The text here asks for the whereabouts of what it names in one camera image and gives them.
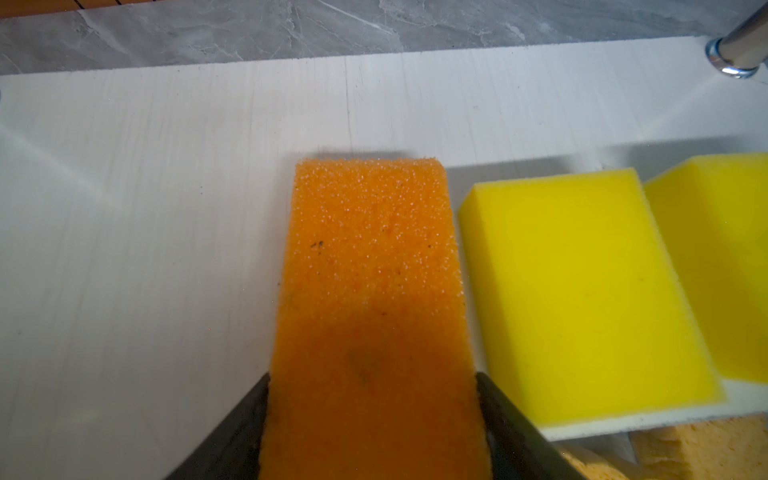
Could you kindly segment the yellow sponge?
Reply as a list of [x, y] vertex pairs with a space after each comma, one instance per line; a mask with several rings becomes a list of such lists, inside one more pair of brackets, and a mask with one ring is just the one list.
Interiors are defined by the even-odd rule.
[[635, 170], [478, 183], [458, 219], [487, 370], [535, 425], [725, 400]]
[[766, 154], [692, 157], [644, 189], [720, 374], [766, 382]]

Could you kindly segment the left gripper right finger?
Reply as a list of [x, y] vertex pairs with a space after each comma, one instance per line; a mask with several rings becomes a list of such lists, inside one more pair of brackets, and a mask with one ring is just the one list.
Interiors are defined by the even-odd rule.
[[493, 479], [584, 479], [486, 373], [475, 378]]

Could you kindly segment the orange sponge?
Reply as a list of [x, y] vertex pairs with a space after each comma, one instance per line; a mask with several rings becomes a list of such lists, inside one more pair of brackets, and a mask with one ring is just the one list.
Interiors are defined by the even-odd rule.
[[444, 167], [295, 170], [263, 479], [488, 479]]

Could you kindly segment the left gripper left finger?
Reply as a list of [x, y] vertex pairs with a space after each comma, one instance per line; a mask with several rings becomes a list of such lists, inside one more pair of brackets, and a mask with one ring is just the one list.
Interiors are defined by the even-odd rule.
[[270, 375], [257, 384], [166, 479], [256, 479]]

